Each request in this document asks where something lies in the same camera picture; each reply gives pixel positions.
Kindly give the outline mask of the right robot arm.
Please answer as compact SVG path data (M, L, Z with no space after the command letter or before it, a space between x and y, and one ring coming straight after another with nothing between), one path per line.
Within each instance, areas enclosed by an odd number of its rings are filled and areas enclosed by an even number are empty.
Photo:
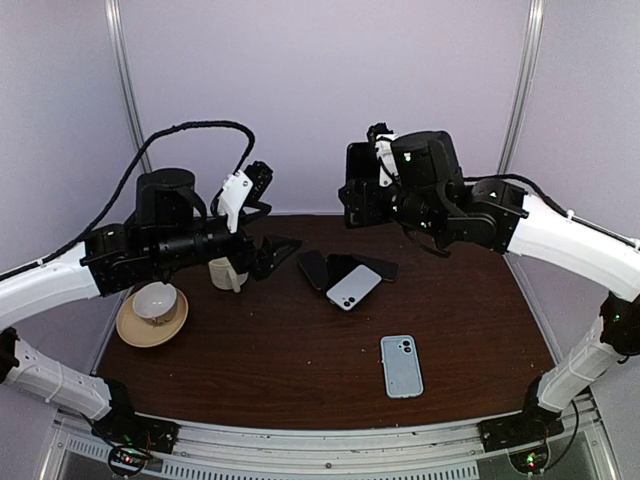
M531 258L608 292L591 329L534 381L513 419L530 442L585 388L639 353L639 242L576 216L517 174L467 177L445 131L398 135L383 123L346 148L338 191L347 228L398 224L424 252L447 258L469 243Z

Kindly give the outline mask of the white ceramic bowl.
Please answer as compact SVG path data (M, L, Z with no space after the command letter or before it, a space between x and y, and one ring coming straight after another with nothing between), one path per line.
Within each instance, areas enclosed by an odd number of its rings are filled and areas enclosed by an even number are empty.
M147 323L164 324L173 318L177 302L175 287L155 282L144 286L133 296L132 309L137 317Z

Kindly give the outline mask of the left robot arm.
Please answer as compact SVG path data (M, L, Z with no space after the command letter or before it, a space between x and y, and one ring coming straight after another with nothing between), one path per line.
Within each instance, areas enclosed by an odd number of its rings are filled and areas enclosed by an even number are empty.
M195 176L165 168L138 177L135 210L123 223L90 228L70 249L1 276L1 381L104 422L123 444L137 442L144 424L126 387L74 370L19 337L15 324L62 305L107 297L149 281L167 283L178 271L226 258L255 280L269 277L301 245L265 237L260 247L244 231L271 208L261 197L273 179L257 161L230 174L214 212L195 191Z

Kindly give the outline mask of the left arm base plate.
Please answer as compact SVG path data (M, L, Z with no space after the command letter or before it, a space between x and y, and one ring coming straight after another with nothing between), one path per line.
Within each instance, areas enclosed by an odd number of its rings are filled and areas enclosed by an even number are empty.
M171 454L178 439L177 423L145 417L106 416L90 420L92 434L112 445L125 445L144 452Z

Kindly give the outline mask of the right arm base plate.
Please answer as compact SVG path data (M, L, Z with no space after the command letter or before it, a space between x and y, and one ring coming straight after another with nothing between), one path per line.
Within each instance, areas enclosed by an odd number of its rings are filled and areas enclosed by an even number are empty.
M484 451L493 452L543 442L549 436L563 433L564 425L558 417L520 412L481 421L478 430Z

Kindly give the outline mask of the beige saucer plate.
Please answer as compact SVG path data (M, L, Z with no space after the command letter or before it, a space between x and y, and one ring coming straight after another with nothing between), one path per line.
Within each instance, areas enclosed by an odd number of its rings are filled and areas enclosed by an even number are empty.
M170 341L183 328L189 313L184 293L177 290L176 312L169 322L162 325L149 323L134 313L135 294L129 296L120 307L116 318L116 332L128 345L136 348L156 347Z

